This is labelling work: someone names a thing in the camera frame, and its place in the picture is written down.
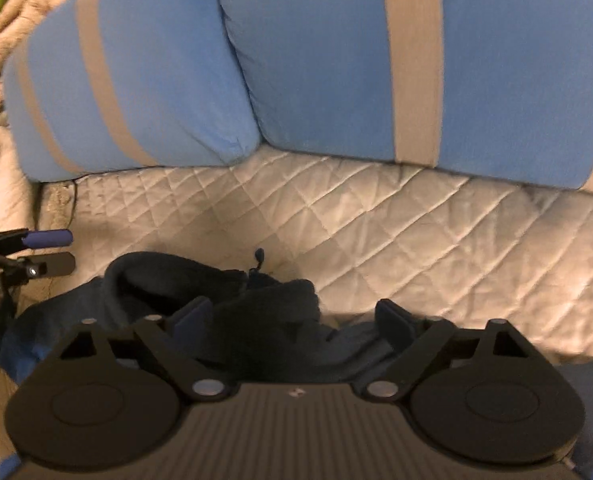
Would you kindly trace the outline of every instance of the diamond stitching pattern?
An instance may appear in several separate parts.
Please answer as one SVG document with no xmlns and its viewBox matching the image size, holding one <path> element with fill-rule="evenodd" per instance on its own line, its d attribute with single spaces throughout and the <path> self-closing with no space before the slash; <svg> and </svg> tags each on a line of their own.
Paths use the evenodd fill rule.
<svg viewBox="0 0 593 480">
<path fill-rule="evenodd" d="M 480 327 L 509 317 L 543 348 L 593 355 L 593 197 L 263 146 L 234 168 L 79 179 L 78 270 L 57 294 L 128 251 L 157 250 L 307 278 L 327 316 L 390 297 Z"/>
</svg>

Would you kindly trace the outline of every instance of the black ribbed surface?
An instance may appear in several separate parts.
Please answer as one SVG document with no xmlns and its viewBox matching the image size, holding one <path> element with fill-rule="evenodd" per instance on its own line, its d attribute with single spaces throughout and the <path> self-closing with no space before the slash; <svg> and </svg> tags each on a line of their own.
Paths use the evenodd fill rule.
<svg viewBox="0 0 593 480">
<path fill-rule="evenodd" d="M 28 464 L 13 480 L 578 480 L 565 466 L 493 472 L 426 446 L 403 414 L 349 386 L 247 384 L 230 400 L 190 411 L 148 458 L 113 472 L 48 472 Z"/>
</svg>

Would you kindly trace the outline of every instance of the blue cushion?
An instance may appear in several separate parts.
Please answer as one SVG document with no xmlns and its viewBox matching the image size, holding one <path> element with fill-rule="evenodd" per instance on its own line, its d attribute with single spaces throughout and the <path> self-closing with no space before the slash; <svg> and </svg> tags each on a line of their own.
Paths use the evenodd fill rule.
<svg viewBox="0 0 593 480">
<path fill-rule="evenodd" d="M 68 0 L 10 58 L 4 88 L 33 180 L 226 166 L 260 142 L 218 0 Z"/>
<path fill-rule="evenodd" d="M 220 1 L 274 146 L 547 186 L 577 188 L 592 173 L 593 0 L 440 0 L 433 162 L 393 141 L 388 0 Z"/>
<path fill-rule="evenodd" d="M 221 0 L 265 139 L 393 157 L 383 0 Z"/>
</svg>

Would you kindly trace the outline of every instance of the blue foam handle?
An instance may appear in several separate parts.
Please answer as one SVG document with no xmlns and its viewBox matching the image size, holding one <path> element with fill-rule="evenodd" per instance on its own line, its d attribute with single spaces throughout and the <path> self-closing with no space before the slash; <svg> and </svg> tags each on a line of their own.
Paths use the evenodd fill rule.
<svg viewBox="0 0 593 480">
<path fill-rule="evenodd" d="M 67 247 L 74 237 L 69 229 L 51 231 L 30 231 L 23 238 L 23 245 L 29 249 L 48 249 L 50 247 Z"/>
</svg>

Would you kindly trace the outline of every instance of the blue pillow with gray stripes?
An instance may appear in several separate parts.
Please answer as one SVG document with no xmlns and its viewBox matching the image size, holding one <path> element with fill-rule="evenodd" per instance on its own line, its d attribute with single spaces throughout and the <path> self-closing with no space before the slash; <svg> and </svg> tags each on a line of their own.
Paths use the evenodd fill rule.
<svg viewBox="0 0 593 480">
<path fill-rule="evenodd" d="M 593 0 L 220 0 L 262 135 L 593 192 Z"/>
<path fill-rule="evenodd" d="M 233 164 L 260 130 L 593 192 L 593 0 L 69 0 L 4 87 L 36 180 Z"/>
<path fill-rule="evenodd" d="M 261 139 L 218 0 L 68 0 L 10 57 L 4 92 L 33 180 L 227 166 Z"/>
</svg>

